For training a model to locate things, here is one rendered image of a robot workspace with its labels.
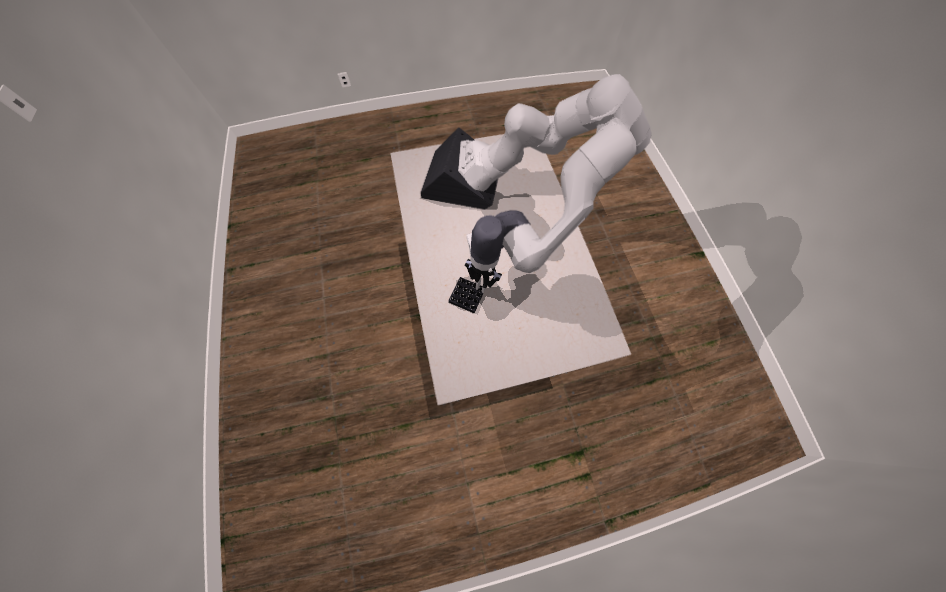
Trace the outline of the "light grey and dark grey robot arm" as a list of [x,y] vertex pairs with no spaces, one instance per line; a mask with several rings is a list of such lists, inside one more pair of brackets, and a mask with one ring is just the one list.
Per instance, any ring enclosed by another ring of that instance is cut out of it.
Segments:
[[484,192],[520,163],[524,148],[555,155],[571,137],[597,128],[562,167],[564,213],[542,239],[517,210],[486,215],[467,234],[475,268],[492,272],[505,248],[515,269],[532,273],[587,218],[600,189],[648,146],[652,134],[639,99],[620,74],[604,77],[559,102],[552,116],[517,104],[508,111],[504,125],[504,136],[489,146],[461,141],[458,171],[475,190]]

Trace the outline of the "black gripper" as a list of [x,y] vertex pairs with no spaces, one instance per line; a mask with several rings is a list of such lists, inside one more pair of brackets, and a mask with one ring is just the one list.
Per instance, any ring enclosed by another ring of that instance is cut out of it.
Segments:
[[[485,289],[487,288],[487,286],[491,288],[492,285],[493,285],[496,281],[499,281],[500,278],[501,278],[501,276],[502,276],[501,273],[496,273],[495,267],[492,269],[492,272],[490,272],[490,273],[489,273],[489,271],[481,271],[481,270],[475,268],[475,267],[473,266],[473,264],[471,263],[471,260],[470,260],[470,259],[467,259],[467,261],[466,261],[466,263],[465,263],[465,266],[466,266],[466,268],[467,268],[467,270],[468,270],[468,272],[469,272],[470,278],[471,278],[472,280],[475,280],[476,290],[478,290],[479,286],[481,285],[481,276],[483,275],[482,293],[484,293],[484,291],[485,291]],[[493,276],[493,275],[494,275],[494,276]],[[493,276],[493,278],[491,279],[491,281],[489,281],[489,276]]]

